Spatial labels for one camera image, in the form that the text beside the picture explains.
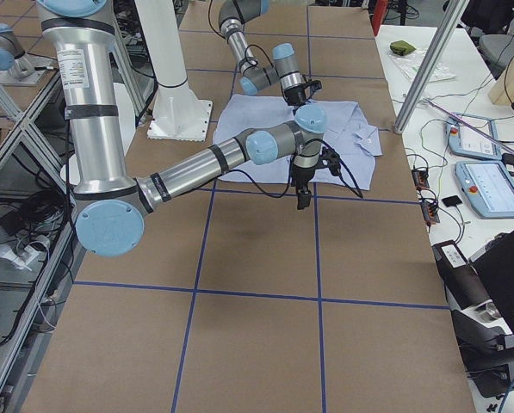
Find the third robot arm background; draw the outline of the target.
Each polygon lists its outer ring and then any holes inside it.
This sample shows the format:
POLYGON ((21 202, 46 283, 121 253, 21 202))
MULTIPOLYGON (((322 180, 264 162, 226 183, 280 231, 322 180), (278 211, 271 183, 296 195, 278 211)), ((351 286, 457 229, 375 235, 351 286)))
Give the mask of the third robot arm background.
POLYGON ((1 84, 34 86, 47 71, 53 70, 52 58, 27 53, 12 28, 5 23, 0 23, 1 84))

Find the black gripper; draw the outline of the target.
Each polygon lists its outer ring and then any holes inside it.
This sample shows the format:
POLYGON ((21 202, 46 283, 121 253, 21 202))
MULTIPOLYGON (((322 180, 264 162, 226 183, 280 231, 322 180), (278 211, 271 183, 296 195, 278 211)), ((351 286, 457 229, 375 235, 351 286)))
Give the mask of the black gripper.
POLYGON ((310 80, 282 90, 283 98, 289 106, 304 106, 313 94, 322 89, 319 80, 310 80))
POLYGON ((328 169, 333 176, 341 176, 341 157, 333 149, 323 147, 320 153, 305 156, 294 155, 290 166, 291 185, 297 193, 297 209, 304 210, 309 207, 312 192, 308 183, 313 179, 316 170, 328 169))

